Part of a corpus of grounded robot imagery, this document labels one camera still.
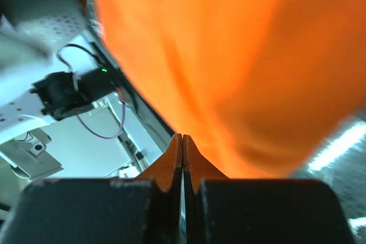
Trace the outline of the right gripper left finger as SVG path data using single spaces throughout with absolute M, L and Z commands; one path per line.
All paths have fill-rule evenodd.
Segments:
M 141 218 L 137 243 L 179 243 L 182 135 L 139 177 L 134 208 Z

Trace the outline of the orange t shirt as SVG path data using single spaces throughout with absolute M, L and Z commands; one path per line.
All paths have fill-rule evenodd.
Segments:
M 280 178 L 365 104 L 365 0 L 94 0 L 108 51 L 231 178 Z

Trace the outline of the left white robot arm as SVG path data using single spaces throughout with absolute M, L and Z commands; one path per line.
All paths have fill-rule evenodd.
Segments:
M 1 142 L 85 113 L 115 92 L 118 70 L 73 43 L 81 0 L 1 0 Z

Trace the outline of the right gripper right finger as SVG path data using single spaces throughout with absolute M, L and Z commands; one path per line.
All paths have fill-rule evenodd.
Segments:
M 205 243 L 205 222 L 200 193 L 201 181 L 229 178 L 209 162 L 189 135 L 182 138 L 187 243 Z

